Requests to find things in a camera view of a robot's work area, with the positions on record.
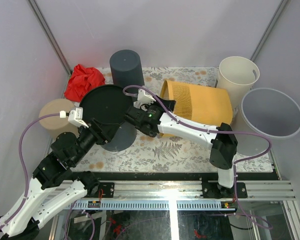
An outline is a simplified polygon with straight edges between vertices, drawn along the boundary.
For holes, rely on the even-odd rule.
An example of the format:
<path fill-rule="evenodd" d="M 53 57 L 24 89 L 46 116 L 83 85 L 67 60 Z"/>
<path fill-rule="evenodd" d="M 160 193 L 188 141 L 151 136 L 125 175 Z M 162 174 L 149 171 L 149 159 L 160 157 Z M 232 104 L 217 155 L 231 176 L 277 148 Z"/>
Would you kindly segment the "large dark navy bin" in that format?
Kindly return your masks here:
<path fill-rule="evenodd" d="M 102 146 L 110 152 L 120 152 L 129 148 L 135 141 L 137 130 L 125 121 L 124 116 L 134 105 L 131 96 L 123 93 L 123 88 L 106 84 L 89 91 L 81 100 L 79 106 L 83 108 L 82 119 L 85 123 L 96 120 L 101 124 L 113 127 L 119 125 L 113 139 Z"/>

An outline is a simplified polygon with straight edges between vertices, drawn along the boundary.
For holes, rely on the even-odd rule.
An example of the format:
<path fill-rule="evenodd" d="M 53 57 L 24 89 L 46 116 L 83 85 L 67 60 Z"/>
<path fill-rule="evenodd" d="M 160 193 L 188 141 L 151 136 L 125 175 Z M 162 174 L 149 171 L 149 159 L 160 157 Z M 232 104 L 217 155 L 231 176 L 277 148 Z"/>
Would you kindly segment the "yellow mesh basket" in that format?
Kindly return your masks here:
<path fill-rule="evenodd" d="M 204 125 L 231 124 L 233 109 L 225 89 L 165 79 L 160 98 L 174 100 L 179 117 Z"/>

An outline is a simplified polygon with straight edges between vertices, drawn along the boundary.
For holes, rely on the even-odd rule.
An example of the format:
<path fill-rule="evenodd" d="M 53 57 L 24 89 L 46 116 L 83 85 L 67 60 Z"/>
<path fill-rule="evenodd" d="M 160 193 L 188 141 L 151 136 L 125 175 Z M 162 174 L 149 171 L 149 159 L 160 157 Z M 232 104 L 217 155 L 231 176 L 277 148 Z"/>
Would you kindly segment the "beige bin with black rim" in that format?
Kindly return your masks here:
<path fill-rule="evenodd" d="M 53 140 L 64 133 L 70 132 L 79 136 L 78 128 L 68 122 L 67 118 L 60 118 L 60 111 L 66 111 L 69 113 L 75 105 L 68 99 L 59 98 L 48 102 L 40 111 L 39 117 L 46 115 L 57 114 L 57 116 L 51 116 L 39 121 L 41 126 L 45 128 Z"/>

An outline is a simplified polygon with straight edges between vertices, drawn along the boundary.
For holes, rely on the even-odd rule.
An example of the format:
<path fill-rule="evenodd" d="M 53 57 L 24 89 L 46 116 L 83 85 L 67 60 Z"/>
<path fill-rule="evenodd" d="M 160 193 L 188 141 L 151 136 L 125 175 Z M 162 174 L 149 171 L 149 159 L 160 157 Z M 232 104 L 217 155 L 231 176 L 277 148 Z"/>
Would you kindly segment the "slate blue tapered bin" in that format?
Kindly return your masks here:
<path fill-rule="evenodd" d="M 115 52 L 109 60 L 113 84 L 119 87 L 143 86 L 142 63 L 137 52 L 123 49 Z"/>

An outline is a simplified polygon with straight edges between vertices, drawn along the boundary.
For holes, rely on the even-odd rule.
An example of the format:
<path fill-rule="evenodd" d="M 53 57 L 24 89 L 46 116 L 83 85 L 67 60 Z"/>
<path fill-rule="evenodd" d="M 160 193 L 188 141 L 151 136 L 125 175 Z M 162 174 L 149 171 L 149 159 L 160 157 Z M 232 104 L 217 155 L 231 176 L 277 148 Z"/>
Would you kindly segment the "cream white bin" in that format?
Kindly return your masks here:
<path fill-rule="evenodd" d="M 260 78 L 258 66 L 242 56 L 223 59 L 218 67 L 216 87 L 227 91 L 233 109 Z"/>

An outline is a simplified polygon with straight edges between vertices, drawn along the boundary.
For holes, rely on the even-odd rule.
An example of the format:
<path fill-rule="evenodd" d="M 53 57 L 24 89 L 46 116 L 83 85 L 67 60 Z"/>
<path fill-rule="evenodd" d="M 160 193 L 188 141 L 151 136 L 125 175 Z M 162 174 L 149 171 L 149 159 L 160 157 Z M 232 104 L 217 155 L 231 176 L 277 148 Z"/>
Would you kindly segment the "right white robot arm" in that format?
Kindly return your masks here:
<path fill-rule="evenodd" d="M 217 168 L 218 192 L 230 197 L 236 191 L 233 160 L 238 141 L 227 123 L 220 126 L 197 123 L 173 114 L 175 100 L 160 98 L 152 103 L 142 103 L 145 109 L 131 106 L 124 119 L 149 137 L 168 134 L 197 143 L 210 150 L 209 162 Z"/>

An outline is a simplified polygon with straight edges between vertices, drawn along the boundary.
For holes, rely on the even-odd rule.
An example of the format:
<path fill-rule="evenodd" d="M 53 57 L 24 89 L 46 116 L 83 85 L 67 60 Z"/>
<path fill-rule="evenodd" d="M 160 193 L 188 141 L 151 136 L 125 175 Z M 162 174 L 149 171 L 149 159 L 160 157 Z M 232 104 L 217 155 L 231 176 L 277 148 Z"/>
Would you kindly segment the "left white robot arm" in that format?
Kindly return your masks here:
<path fill-rule="evenodd" d="M 120 125 L 92 119 L 79 135 L 61 133 L 51 152 L 39 163 L 14 206 L 0 216 L 3 240 L 33 240 L 41 228 L 68 205 L 83 197 L 95 197 L 100 181 L 91 171 L 73 174 L 74 168 L 94 145 L 110 142 Z"/>

